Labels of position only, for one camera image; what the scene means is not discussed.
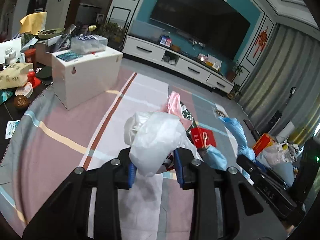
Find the pink plastic bag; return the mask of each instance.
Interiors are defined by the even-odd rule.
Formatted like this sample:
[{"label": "pink plastic bag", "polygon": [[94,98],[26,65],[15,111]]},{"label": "pink plastic bag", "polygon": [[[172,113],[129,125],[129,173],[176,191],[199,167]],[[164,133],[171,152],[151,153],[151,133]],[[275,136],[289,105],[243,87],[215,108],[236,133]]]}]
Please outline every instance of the pink plastic bag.
[{"label": "pink plastic bag", "polygon": [[161,106],[160,112],[174,114],[178,116],[185,130],[188,130],[192,123],[190,120],[184,118],[182,115],[182,109],[180,105],[180,94],[177,92],[171,92],[167,99],[167,102]]}]

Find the red toy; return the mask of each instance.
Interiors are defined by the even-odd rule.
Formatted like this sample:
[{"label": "red toy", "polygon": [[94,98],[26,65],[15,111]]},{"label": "red toy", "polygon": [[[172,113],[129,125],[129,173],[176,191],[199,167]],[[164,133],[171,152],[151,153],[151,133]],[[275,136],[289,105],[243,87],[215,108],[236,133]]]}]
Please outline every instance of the red toy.
[{"label": "red toy", "polygon": [[207,148],[208,145],[217,146],[213,132],[209,129],[201,127],[192,128],[191,136],[197,149]]},{"label": "red toy", "polygon": [[41,81],[36,78],[36,73],[34,71],[28,73],[28,81],[32,84],[32,88],[37,87],[41,83]]}]

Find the brown canister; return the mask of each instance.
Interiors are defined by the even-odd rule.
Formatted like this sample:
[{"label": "brown canister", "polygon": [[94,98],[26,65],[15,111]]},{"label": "brown canister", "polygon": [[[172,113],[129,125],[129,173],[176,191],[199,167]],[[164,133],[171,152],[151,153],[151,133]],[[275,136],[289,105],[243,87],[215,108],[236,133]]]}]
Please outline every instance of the brown canister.
[{"label": "brown canister", "polygon": [[37,70],[36,49],[27,49],[25,52],[26,63],[33,63],[33,71]]}]

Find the brown fruit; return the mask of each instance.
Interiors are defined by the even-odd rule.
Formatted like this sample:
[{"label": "brown fruit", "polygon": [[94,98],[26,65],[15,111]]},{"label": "brown fruit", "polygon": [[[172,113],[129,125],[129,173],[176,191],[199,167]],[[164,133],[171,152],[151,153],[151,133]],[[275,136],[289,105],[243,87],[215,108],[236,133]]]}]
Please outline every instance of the brown fruit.
[{"label": "brown fruit", "polygon": [[30,103],[30,100],[23,95],[17,95],[13,101],[15,108],[18,110],[26,110]]}]

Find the brown door frame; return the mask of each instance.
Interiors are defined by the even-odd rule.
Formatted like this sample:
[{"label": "brown door frame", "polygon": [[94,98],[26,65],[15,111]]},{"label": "brown door frame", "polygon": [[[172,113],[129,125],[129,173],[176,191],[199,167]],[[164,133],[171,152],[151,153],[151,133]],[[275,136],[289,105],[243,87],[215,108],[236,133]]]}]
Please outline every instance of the brown door frame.
[{"label": "brown door frame", "polygon": [[[71,24],[75,23],[80,1],[81,0],[71,0],[70,1],[68,13],[67,13],[67,17],[66,17],[66,22],[64,24],[65,28],[68,28]],[[108,14],[108,11],[110,9],[112,1],[113,0],[109,0],[106,15]]]}]

